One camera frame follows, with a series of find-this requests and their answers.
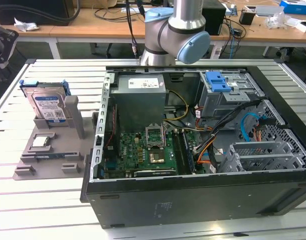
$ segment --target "yellow wire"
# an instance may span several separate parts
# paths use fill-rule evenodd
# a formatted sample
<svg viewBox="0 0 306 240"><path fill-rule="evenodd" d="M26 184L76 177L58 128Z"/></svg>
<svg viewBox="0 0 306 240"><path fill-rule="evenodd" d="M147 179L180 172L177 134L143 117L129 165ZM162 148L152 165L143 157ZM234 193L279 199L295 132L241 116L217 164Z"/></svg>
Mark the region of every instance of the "yellow wire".
<svg viewBox="0 0 306 240"><path fill-rule="evenodd" d="M185 104L185 107L186 107L186 110L184 112L184 114L182 116L179 116L179 117L174 117L174 118L167 118L167 119L164 119L164 121L177 121L177 120L181 120L183 118L185 118L188 113L189 113L189 105L187 104L187 102L184 100L183 97L181 97L180 94L178 94L176 91L173 91L173 90L169 90L170 93L174 93L176 96L178 96Z"/></svg>

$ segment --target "white desk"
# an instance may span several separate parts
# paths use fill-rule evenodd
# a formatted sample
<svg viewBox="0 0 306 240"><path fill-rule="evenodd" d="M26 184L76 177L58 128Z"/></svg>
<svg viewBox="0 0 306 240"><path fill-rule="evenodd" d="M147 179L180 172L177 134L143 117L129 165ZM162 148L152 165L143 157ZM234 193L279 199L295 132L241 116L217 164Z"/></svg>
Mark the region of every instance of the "white desk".
<svg viewBox="0 0 306 240"><path fill-rule="evenodd" d="M80 203L82 178L14 181L14 169L34 127L34 112L19 89L18 81L42 82L66 79L78 95L84 117L96 111L106 67L126 60L38 60L25 65L0 100L0 240L51 239L306 239L306 201L284 216L233 219L189 224L159 225L102 230L89 204ZM127 60L136 65L135 60ZM291 100L306 99L306 89L284 65L272 60L203 60L197 65L258 66L265 76L280 82L281 93Z"/></svg>

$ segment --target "black box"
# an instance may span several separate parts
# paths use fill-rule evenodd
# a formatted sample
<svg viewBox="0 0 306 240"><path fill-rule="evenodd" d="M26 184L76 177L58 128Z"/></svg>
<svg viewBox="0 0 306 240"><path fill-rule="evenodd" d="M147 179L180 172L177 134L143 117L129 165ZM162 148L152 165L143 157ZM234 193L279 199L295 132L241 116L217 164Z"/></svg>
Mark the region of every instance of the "black box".
<svg viewBox="0 0 306 240"><path fill-rule="evenodd" d="M204 0L202 15L206 19L205 31L220 35L226 8L218 0Z"/></svg>
<svg viewBox="0 0 306 240"><path fill-rule="evenodd" d="M60 18L69 18L74 15L73 0L0 0L0 5L21 5L33 8ZM21 10L0 11L0 24L13 25L14 17L25 23L36 23L37 25L67 26L68 22L61 22Z"/></svg>
<svg viewBox="0 0 306 240"><path fill-rule="evenodd" d="M238 21L242 25L251 25L255 14L255 12L242 11Z"/></svg>

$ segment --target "orange wire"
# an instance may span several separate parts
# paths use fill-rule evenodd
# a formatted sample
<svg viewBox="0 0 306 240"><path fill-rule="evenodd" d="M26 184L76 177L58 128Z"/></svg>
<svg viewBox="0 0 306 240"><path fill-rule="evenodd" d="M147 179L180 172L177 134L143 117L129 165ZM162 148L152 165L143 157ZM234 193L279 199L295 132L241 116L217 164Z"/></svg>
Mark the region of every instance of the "orange wire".
<svg viewBox="0 0 306 240"><path fill-rule="evenodd" d="M200 163L207 163L207 164L210 164L211 163L211 161L201 161L201 158L202 158L202 156L203 156L203 154L204 154L204 152L208 149L208 147L214 142L214 140L215 140L215 138L211 141L211 142L209 142L208 143L208 145L206 145L206 147L203 149L203 151L200 153L200 155L198 156L198 159L197 159L197 164L200 164Z"/></svg>

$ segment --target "blue drive bracket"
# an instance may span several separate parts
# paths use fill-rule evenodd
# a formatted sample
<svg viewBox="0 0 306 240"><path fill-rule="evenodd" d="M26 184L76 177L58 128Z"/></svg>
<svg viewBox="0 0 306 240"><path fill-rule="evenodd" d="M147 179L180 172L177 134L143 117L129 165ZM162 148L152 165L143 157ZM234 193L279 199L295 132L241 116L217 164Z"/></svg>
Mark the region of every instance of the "blue drive bracket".
<svg viewBox="0 0 306 240"><path fill-rule="evenodd" d="M231 87L219 71L207 71L205 78L211 86L212 92L231 92Z"/></svg>

